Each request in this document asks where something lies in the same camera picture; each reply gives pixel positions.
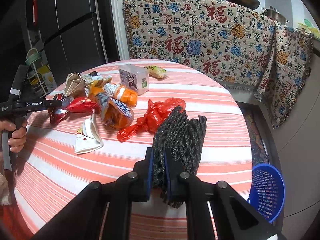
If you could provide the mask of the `left hand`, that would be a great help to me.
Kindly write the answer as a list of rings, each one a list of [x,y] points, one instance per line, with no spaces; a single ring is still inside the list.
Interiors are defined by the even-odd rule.
[[[8,146],[10,147],[11,152],[19,153],[26,142],[26,133],[27,133],[27,120],[22,119],[22,126],[19,129],[16,129],[16,125],[8,120],[1,120],[1,132],[8,131],[12,132],[12,137],[8,139]]]

